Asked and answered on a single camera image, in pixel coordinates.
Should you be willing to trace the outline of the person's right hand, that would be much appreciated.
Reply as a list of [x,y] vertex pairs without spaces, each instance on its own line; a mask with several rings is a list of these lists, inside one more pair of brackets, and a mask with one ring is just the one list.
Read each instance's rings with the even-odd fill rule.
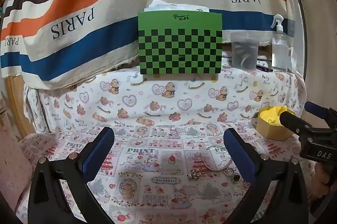
[[332,192],[331,174],[326,170],[330,167],[331,165],[320,162],[315,164],[308,194],[311,214],[320,214],[326,207],[336,207],[336,193],[330,200],[327,198]]

